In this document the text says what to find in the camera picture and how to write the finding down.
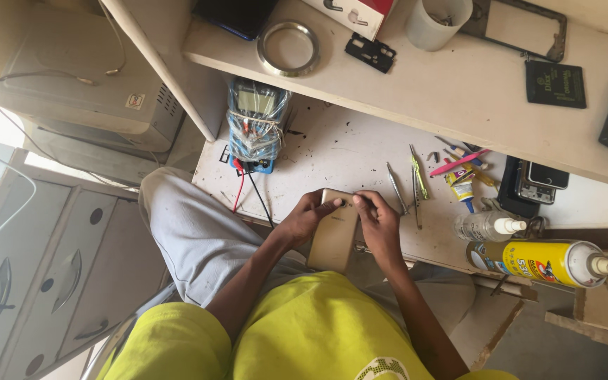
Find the person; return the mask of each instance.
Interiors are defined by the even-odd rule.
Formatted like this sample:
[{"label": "person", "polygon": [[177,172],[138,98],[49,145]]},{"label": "person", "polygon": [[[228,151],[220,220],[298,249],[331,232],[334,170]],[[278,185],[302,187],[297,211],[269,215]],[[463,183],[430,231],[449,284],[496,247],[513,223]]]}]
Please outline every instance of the person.
[{"label": "person", "polygon": [[399,215],[379,193],[353,196],[386,277],[361,290],[288,254],[341,199],[304,194],[262,239],[191,179],[162,168],[142,182],[140,211],[184,302],[145,312],[105,379],[516,379],[469,372],[448,333],[472,303],[471,279],[408,270]]}]

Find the cable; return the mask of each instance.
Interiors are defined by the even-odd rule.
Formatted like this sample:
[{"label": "cable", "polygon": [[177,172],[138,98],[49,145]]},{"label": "cable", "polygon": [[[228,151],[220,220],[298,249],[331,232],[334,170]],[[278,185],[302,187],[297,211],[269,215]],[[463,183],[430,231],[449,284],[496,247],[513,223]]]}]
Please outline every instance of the cable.
[{"label": "cable", "polygon": [[238,158],[234,159],[234,166],[236,167],[236,169],[239,170],[239,172],[241,172],[241,187],[239,187],[239,193],[236,194],[236,200],[234,201],[234,209],[232,210],[232,212],[235,214],[236,206],[239,204],[239,198],[241,196],[241,191],[243,190],[243,181],[245,180],[245,172],[243,171],[243,166],[241,165],[241,162],[239,161]]},{"label": "cable", "polygon": [[[97,85],[95,82],[91,81],[90,79],[85,79],[85,78],[80,78],[78,76],[75,76],[73,74],[70,74],[68,72],[64,72],[61,70],[53,70],[53,69],[48,69],[48,70],[41,70],[41,71],[33,71],[33,72],[20,72],[20,73],[14,73],[14,74],[8,74],[8,75],[4,75],[0,78],[0,82],[5,81],[6,79],[9,78],[17,78],[17,77],[21,77],[21,76],[35,76],[35,75],[43,75],[46,73],[55,73],[55,74],[63,74],[64,76],[69,76],[71,78],[75,78],[76,80],[83,82],[85,84],[88,84],[90,86],[95,86]],[[4,115],[5,118],[7,118],[20,132],[22,132],[22,134],[25,135],[25,137],[32,143],[32,145],[34,145],[34,147],[36,147],[38,149],[38,151],[40,151],[41,153],[43,153],[44,155],[46,155],[46,157],[48,157],[51,160],[54,160],[55,162],[57,162],[58,164],[64,165],[68,168],[72,168],[75,170],[79,170],[80,172],[84,172],[88,175],[90,175],[91,177],[97,179],[98,181],[102,182],[105,185],[108,186],[112,186],[112,187],[116,187],[117,189],[139,189],[139,186],[117,186],[111,183],[108,183],[107,181],[105,181],[104,179],[98,177],[96,174],[93,174],[91,172],[89,172],[88,170],[84,170],[81,168],[77,168],[75,166],[72,165],[68,165],[65,164],[64,162],[61,162],[60,160],[58,160],[57,158],[53,157],[52,155],[48,154],[46,151],[44,151],[43,149],[41,149],[41,147],[39,147],[39,145],[34,142],[34,140],[32,139],[32,137],[27,134],[27,132],[25,132],[25,130],[18,125],[18,123],[16,123],[15,121],[13,121],[13,119],[11,117],[9,117],[8,115],[6,115],[6,113],[4,112],[4,110],[0,107],[0,112],[2,115]]]},{"label": "cable", "polygon": [[156,158],[156,154],[154,154],[154,152],[149,151],[149,154],[151,154],[152,157],[154,157],[154,161],[156,161],[156,165],[159,166],[159,168],[161,167],[161,163],[159,162],[159,159]]},{"label": "cable", "polygon": [[269,219],[269,224],[271,225],[271,228],[274,229],[274,221],[271,219],[271,214],[269,214],[269,210],[266,209],[266,204],[264,204],[264,201],[261,198],[261,194],[259,194],[258,187],[257,185],[255,185],[255,181],[253,180],[252,172],[248,172],[248,178],[250,178],[250,182],[253,183],[253,187],[255,188],[255,192],[257,192],[258,194],[259,201],[262,203],[262,207],[264,207],[264,212],[266,212],[266,217]]},{"label": "cable", "polygon": [[25,208],[25,206],[30,203],[30,201],[32,200],[32,198],[34,197],[34,195],[37,193],[37,184],[34,183],[34,181],[30,178],[27,177],[26,175],[22,174],[20,171],[18,171],[18,169],[13,168],[12,166],[10,166],[7,162],[4,162],[4,160],[0,159],[0,162],[2,164],[4,164],[8,169],[11,169],[12,171],[18,173],[19,175],[21,175],[22,177],[24,177],[26,180],[28,180],[31,184],[32,184],[32,194],[30,195],[30,197],[25,201],[25,203],[22,203],[22,206],[18,209],[18,211],[13,212],[13,215],[11,215],[4,223],[1,224],[0,226],[0,231],[6,226],[6,224],[8,224],[8,222],[10,222],[16,215],[18,215],[18,213],[20,213],[20,211]]},{"label": "cable", "polygon": [[86,79],[86,78],[81,78],[80,76],[76,76],[74,74],[70,74],[66,71],[62,71],[62,70],[55,70],[52,68],[47,68],[45,70],[39,70],[39,71],[29,71],[29,72],[14,72],[12,74],[8,74],[8,75],[4,75],[0,78],[0,82],[4,82],[7,79],[11,79],[11,78],[20,78],[21,76],[43,76],[44,74],[56,74],[57,76],[68,76],[70,78],[74,78],[77,81],[83,82],[85,84],[88,84],[89,86],[97,86],[97,83],[90,80],[90,79]]},{"label": "cable", "polygon": [[112,27],[114,34],[116,34],[116,39],[119,40],[119,46],[121,47],[121,53],[123,54],[123,63],[121,64],[121,66],[119,66],[119,68],[116,68],[114,70],[109,70],[109,71],[105,72],[106,75],[115,75],[115,74],[120,73],[124,69],[124,67],[126,67],[126,48],[124,47],[124,44],[121,41],[121,34],[119,34],[119,30],[116,29],[116,25],[114,24],[114,21],[112,21],[112,18],[109,17],[109,12],[107,11],[107,8],[105,7],[104,4],[102,4],[101,0],[98,0],[97,2],[100,3],[100,8],[102,8],[102,12],[105,12],[105,17],[107,18],[107,21],[109,21],[109,25]]}]

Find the glue tube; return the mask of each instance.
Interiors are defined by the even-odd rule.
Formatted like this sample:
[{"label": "glue tube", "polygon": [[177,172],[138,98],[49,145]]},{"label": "glue tube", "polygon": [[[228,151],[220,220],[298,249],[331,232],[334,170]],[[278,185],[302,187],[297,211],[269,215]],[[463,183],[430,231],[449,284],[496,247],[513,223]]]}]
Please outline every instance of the glue tube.
[{"label": "glue tube", "polygon": [[475,210],[473,210],[473,203],[471,203],[473,200],[473,186],[471,185],[473,183],[473,177],[475,177],[473,170],[459,170],[444,176],[445,182],[447,182],[449,188],[452,189],[457,200],[466,203],[471,214],[475,212]]}]

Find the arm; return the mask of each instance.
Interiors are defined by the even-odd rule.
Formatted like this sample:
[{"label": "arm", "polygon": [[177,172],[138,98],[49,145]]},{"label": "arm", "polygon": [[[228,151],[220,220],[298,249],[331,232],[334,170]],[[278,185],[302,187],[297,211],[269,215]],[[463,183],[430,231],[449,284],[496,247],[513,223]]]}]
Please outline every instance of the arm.
[{"label": "arm", "polygon": [[335,211],[341,199],[320,204],[323,189],[304,194],[290,214],[266,238],[205,308],[222,324],[232,344],[253,308],[264,281],[279,259],[313,235],[318,222]]},{"label": "arm", "polygon": [[410,278],[400,249],[400,216],[376,191],[359,191],[353,197],[363,236],[398,299],[412,346],[436,380],[454,380],[469,369],[444,333]]}]

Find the white workbench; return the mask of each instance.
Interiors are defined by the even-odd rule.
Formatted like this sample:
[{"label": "white workbench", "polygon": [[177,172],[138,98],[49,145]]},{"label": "white workbench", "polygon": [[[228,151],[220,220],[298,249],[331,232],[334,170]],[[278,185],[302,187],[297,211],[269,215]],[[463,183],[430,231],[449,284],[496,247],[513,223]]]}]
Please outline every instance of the white workbench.
[{"label": "white workbench", "polygon": [[[441,153],[441,160],[444,155],[444,144],[432,133],[302,95],[295,95],[292,104],[298,112],[291,130],[302,134],[286,134],[286,147],[275,161],[272,174],[253,174],[275,222],[288,215],[302,194],[322,187],[347,192],[376,190],[395,210],[400,210],[400,203],[387,177],[386,162],[391,164],[403,199],[409,205],[413,196],[408,145],[414,145],[422,169],[426,171],[439,166],[433,159],[426,161],[429,152]],[[463,147],[458,141],[451,139],[451,142]],[[232,208],[240,178],[235,169],[220,161],[227,144],[228,125],[225,122],[217,140],[205,143],[194,184],[227,208]],[[485,173],[501,180],[506,155],[492,151],[480,158],[492,166]],[[542,214],[548,213],[550,221],[561,228],[577,222],[579,227],[608,227],[608,185],[572,177],[576,178],[577,184],[573,190],[558,191],[556,204],[542,206]],[[443,176],[424,178],[431,199],[420,203],[423,229],[417,230],[413,209],[401,218],[403,253],[461,271],[479,272],[466,262],[466,242],[457,239],[451,230],[456,215],[468,213],[468,209],[457,202]],[[479,181],[474,181],[474,191],[474,207],[478,211],[481,197],[496,197],[494,188]],[[603,195],[598,196],[597,193],[602,191]],[[605,209],[594,208],[595,205],[591,204],[593,198],[602,199]],[[266,220],[264,209],[248,179],[241,192],[238,212],[251,219]]]},{"label": "white workbench", "polygon": [[320,41],[320,64],[302,78],[275,76],[249,43],[192,20],[182,54],[191,62],[273,84],[387,120],[488,147],[608,183],[608,148],[597,141],[608,112],[608,34],[569,23],[562,64],[584,68],[588,108],[528,103],[524,60],[464,34],[440,51],[412,46],[401,0],[377,35],[397,51],[387,74],[344,52],[351,31],[301,0],[281,0],[270,20],[295,19]]}]

